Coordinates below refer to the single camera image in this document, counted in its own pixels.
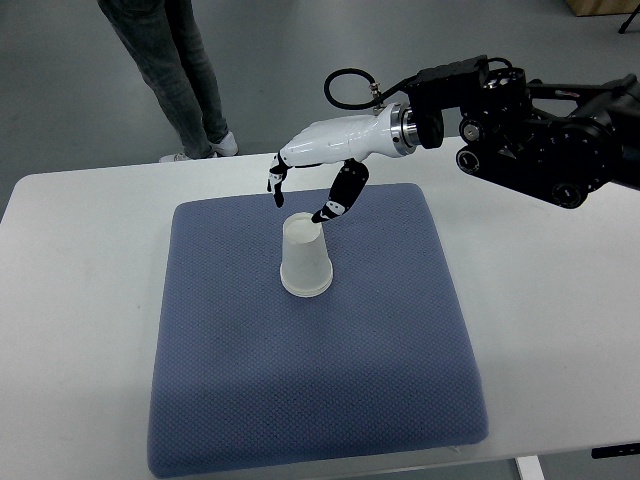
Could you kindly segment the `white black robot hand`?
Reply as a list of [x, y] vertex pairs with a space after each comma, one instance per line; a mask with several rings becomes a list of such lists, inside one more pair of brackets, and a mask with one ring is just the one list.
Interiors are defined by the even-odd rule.
[[348, 212], [369, 179], [364, 161], [372, 154], [400, 158], [419, 145], [412, 110], [394, 103], [376, 115], [355, 115], [318, 121], [297, 134], [274, 156], [267, 191], [277, 207], [284, 204], [282, 184], [293, 168], [324, 164], [342, 165], [325, 204], [312, 215], [314, 223], [335, 219]]

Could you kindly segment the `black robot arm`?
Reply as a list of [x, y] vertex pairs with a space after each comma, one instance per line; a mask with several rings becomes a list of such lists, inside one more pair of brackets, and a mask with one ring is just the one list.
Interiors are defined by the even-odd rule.
[[461, 113], [464, 173], [574, 209], [608, 183], [639, 187], [639, 80], [601, 85], [529, 81], [523, 69], [481, 55], [406, 79], [422, 147], [444, 138], [443, 111]]

